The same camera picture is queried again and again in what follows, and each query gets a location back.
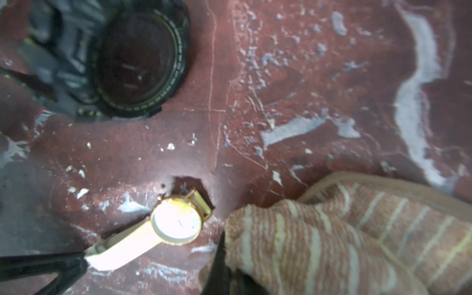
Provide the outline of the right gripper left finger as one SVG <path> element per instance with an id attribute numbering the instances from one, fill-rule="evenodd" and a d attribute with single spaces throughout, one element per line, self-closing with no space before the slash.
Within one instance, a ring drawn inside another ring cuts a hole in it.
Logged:
<path id="1" fill-rule="evenodd" d="M 62 295 L 87 272 L 85 253 L 37 254 L 1 258 L 1 281 L 55 274 L 38 295 Z"/>

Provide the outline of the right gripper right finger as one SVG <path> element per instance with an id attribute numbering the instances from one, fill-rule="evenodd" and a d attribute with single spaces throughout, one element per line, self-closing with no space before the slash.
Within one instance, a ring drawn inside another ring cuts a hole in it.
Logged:
<path id="1" fill-rule="evenodd" d="M 236 281 L 232 270 L 226 265 L 226 233 L 222 232 L 215 257 L 211 263 L 201 295 L 235 295 Z"/>

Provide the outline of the cream strap watch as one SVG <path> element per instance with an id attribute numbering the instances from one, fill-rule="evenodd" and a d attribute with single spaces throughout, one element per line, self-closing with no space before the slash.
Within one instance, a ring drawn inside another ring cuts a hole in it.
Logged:
<path id="1" fill-rule="evenodd" d="M 171 195 L 158 201 L 150 216 L 125 231 L 101 240 L 85 251 L 88 265 L 99 271 L 116 270 L 160 243 L 186 245 L 200 235 L 212 215 L 200 192 Z"/>

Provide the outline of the beige striped cloth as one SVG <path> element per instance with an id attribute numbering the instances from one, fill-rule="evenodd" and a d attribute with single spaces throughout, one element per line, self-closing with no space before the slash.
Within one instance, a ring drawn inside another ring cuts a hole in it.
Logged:
<path id="1" fill-rule="evenodd" d="M 472 292 L 472 206 L 400 179 L 333 173 L 223 232 L 236 295 Z"/>

